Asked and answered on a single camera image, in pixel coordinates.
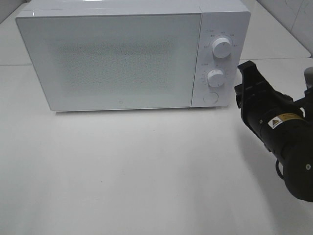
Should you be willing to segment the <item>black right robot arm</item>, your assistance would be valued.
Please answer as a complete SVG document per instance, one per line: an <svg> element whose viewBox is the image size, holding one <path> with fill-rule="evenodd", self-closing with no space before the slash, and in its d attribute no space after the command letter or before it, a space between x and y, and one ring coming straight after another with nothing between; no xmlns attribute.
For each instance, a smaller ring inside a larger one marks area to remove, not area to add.
<svg viewBox="0 0 313 235"><path fill-rule="evenodd" d="M276 91L247 61L238 66L242 83L235 86L244 124L276 157L275 168L297 199L313 200L313 69L305 69L307 89L297 101Z"/></svg>

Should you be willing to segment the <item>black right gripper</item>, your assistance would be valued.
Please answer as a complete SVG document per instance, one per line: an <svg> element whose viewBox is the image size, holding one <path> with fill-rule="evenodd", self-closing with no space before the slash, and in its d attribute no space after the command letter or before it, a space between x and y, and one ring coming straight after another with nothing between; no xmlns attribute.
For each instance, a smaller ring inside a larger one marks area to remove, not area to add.
<svg viewBox="0 0 313 235"><path fill-rule="evenodd" d="M252 61L238 66L242 83L235 86L236 102L244 124L272 153L282 153L305 129L305 120L292 99L273 87Z"/></svg>

